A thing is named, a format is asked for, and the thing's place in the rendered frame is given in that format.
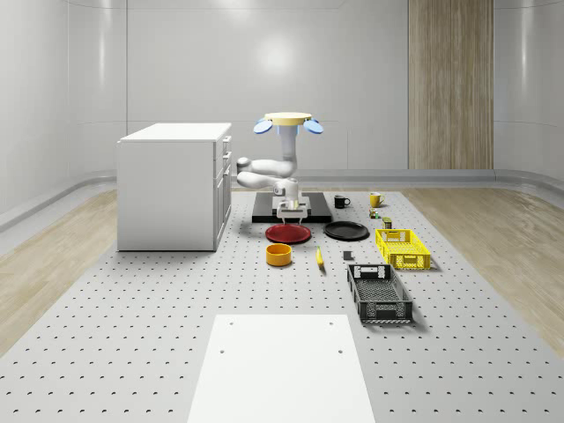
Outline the dark grey basket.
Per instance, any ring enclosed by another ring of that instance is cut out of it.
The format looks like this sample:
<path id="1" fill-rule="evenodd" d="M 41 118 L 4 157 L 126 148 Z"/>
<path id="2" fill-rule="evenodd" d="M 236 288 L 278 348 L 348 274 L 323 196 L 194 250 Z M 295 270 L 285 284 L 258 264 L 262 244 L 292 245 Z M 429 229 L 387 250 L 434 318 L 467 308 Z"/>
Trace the dark grey basket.
<path id="1" fill-rule="evenodd" d="M 349 264 L 347 279 L 359 318 L 364 323 L 412 320 L 412 298 L 389 264 Z"/>

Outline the black stove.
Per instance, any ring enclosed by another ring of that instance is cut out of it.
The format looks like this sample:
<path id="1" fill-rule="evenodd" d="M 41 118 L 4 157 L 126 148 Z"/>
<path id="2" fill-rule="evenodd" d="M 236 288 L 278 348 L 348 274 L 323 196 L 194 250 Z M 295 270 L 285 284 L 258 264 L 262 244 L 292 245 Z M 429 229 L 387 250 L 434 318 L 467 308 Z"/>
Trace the black stove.
<path id="1" fill-rule="evenodd" d="M 277 217 L 277 206 L 283 197 L 275 196 L 272 192 L 257 192 L 252 213 L 253 223 L 280 224 L 282 219 Z M 301 202 L 308 206 L 308 216 L 301 221 L 305 223 L 330 223 L 332 214 L 322 192 L 301 192 Z"/>

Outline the white cabinet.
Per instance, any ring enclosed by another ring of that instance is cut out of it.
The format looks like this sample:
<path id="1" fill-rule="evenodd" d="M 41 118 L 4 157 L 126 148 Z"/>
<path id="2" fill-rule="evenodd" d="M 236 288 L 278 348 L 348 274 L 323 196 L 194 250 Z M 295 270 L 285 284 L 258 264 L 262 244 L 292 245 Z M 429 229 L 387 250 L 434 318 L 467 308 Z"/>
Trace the white cabinet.
<path id="1" fill-rule="evenodd" d="M 117 151 L 117 248 L 214 251 L 231 208 L 231 125 L 155 123 Z"/>

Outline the yellow basket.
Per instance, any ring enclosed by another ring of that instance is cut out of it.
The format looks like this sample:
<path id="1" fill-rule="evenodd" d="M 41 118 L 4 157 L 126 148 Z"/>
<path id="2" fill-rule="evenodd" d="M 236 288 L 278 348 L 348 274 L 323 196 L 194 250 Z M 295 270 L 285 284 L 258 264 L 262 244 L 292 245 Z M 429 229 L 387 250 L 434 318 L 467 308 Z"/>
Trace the yellow basket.
<path id="1" fill-rule="evenodd" d="M 396 269 L 430 268 L 430 252 L 411 229 L 376 229 L 375 244 Z"/>

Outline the black plate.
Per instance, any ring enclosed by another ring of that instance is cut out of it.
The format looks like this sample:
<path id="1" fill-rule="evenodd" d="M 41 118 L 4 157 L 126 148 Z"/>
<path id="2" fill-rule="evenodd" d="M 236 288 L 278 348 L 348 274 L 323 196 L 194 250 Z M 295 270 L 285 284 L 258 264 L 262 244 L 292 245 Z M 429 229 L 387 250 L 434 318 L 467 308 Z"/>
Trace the black plate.
<path id="1" fill-rule="evenodd" d="M 344 220 L 328 223 L 323 231 L 330 238 L 339 241 L 362 241 L 369 236 L 369 231 L 364 225 Z"/>

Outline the drone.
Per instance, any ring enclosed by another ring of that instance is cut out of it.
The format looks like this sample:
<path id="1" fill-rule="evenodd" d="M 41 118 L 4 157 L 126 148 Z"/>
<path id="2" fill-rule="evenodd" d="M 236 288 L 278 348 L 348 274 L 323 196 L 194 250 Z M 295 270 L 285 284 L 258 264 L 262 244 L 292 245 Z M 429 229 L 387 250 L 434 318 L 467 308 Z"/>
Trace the drone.
<path id="1" fill-rule="evenodd" d="M 271 129 L 272 126 L 300 126 L 307 131 L 321 134 L 323 126 L 312 117 L 311 114 L 302 112 L 276 112 L 265 114 L 254 127 L 256 134 L 262 134 Z"/>

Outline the yellow bowl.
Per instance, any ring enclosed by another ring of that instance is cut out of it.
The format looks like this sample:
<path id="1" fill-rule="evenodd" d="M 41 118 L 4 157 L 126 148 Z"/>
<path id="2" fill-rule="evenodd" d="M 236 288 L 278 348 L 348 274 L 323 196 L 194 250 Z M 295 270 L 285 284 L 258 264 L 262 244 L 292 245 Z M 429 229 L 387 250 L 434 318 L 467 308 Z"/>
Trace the yellow bowl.
<path id="1" fill-rule="evenodd" d="M 266 248 L 266 262 L 271 266 L 283 267 L 292 261 L 292 248 L 284 243 L 273 243 Z"/>

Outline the white board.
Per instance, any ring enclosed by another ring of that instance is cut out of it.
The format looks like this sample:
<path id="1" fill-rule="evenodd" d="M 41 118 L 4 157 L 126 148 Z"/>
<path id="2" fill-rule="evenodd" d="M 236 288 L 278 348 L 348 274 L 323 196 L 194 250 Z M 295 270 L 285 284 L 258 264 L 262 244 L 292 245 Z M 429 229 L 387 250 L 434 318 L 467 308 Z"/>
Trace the white board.
<path id="1" fill-rule="evenodd" d="M 375 423 L 346 315 L 217 315 L 188 423 Z"/>

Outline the red plate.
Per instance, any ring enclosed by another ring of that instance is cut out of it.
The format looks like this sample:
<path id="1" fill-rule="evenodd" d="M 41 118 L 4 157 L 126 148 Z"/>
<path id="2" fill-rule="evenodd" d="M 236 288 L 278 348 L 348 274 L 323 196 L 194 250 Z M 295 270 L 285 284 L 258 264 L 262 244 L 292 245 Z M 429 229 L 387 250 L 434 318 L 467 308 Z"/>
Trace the red plate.
<path id="1" fill-rule="evenodd" d="M 308 241 L 311 237 L 310 230 L 302 225 L 278 224 L 265 231 L 268 240 L 274 243 L 296 244 Z"/>

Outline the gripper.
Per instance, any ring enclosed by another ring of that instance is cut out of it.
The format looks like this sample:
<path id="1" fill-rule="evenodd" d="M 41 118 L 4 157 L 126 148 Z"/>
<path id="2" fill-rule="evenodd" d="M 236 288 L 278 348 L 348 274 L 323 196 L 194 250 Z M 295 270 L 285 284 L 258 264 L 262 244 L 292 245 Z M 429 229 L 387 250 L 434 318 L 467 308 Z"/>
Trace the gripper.
<path id="1" fill-rule="evenodd" d="M 287 219 L 297 219 L 299 224 L 303 219 L 308 216 L 308 209 L 305 207 L 300 207 L 297 209 L 288 209 L 285 206 L 279 206 L 277 209 L 277 218 L 282 219 L 283 223 L 286 223 Z"/>

